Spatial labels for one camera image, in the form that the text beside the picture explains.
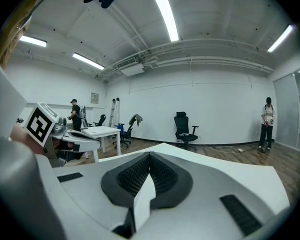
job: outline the white shirt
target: white shirt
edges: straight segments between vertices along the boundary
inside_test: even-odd
[[[267,105],[262,107],[262,124],[265,124],[264,118],[267,120],[268,124],[270,126],[273,126],[273,123],[271,123],[271,119],[275,120],[276,112],[274,106],[268,107]]]

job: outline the frosted glass panel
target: frosted glass panel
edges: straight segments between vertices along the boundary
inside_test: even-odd
[[[274,82],[277,104],[276,142],[297,146],[299,136],[299,95],[295,77],[287,75]]]

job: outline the black office chair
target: black office chair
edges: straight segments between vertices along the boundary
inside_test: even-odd
[[[95,126],[102,126],[102,124],[104,123],[104,121],[106,120],[106,115],[105,114],[102,114],[100,116],[100,120],[99,122],[93,122],[95,124]],[[92,123],[88,123],[87,119],[83,119],[82,120],[82,123],[83,123],[83,127],[84,128],[88,128],[88,127],[92,127]]]
[[[131,144],[131,141],[125,140],[125,139],[131,138],[131,131],[133,129],[132,126],[134,125],[135,121],[137,121],[136,117],[134,117],[134,119],[130,120],[130,126],[129,126],[128,130],[120,133],[120,144],[126,145],[127,148],[129,148],[129,145],[127,143]],[[125,125],[124,123],[119,123],[119,126],[124,127],[124,125]]]
[[[175,136],[178,140],[182,140],[184,142],[184,144],[180,145],[180,147],[183,147],[185,150],[188,150],[189,142],[193,142],[196,139],[198,139],[198,136],[195,135],[195,131],[196,128],[198,128],[199,126],[192,126],[193,132],[192,134],[189,134],[189,118],[186,115],[186,112],[177,112],[176,116],[174,117],[174,122],[176,125]]]

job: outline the table leg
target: table leg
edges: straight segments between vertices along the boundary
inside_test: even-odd
[[[121,155],[121,143],[120,143],[120,131],[117,132],[116,134],[116,151],[117,155]]]
[[[98,151],[94,150],[93,151],[93,158],[94,158],[94,162],[98,163],[99,162],[99,158],[98,158]]]
[[[105,137],[101,137],[101,146],[102,146],[102,152],[106,153]]]

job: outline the ladder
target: ladder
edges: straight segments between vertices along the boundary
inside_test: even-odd
[[[120,99],[112,99],[112,107],[109,118],[109,127],[114,128],[119,123]]]

